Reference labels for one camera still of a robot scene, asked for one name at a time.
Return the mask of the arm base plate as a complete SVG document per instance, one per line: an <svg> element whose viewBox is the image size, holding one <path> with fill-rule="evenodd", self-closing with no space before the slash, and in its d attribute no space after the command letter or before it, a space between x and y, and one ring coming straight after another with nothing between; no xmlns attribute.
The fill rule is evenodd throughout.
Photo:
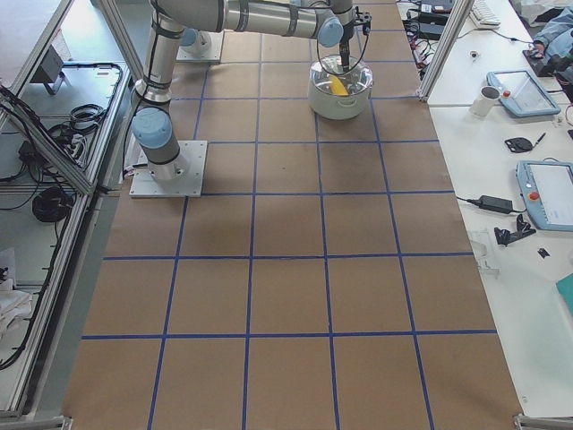
<svg viewBox="0 0 573 430"><path fill-rule="evenodd" d="M133 166L133 198L200 197L208 143L179 141L180 153L165 165L149 163L143 150Z"/></svg>
<svg viewBox="0 0 573 430"><path fill-rule="evenodd" d="M185 29L176 61L219 64L222 57L224 33Z"/></svg>

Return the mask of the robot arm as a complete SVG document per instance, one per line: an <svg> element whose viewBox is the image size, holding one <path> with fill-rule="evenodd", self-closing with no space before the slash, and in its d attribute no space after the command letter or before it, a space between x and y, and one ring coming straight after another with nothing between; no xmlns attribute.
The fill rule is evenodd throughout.
<svg viewBox="0 0 573 430"><path fill-rule="evenodd" d="M182 176L189 165L168 113L175 60L186 29L314 39L323 47L338 47L347 70L355 27L371 21L351 1L152 1L150 5L149 49L144 75L135 86L141 112L132 120L132 132L147 157L151 177L158 181Z"/></svg>
<svg viewBox="0 0 573 430"><path fill-rule="evenodd" d="M180 48L187 54L199 56L206 53L211 46L211 36L206 31L186 28L181 37Z"/></svg>

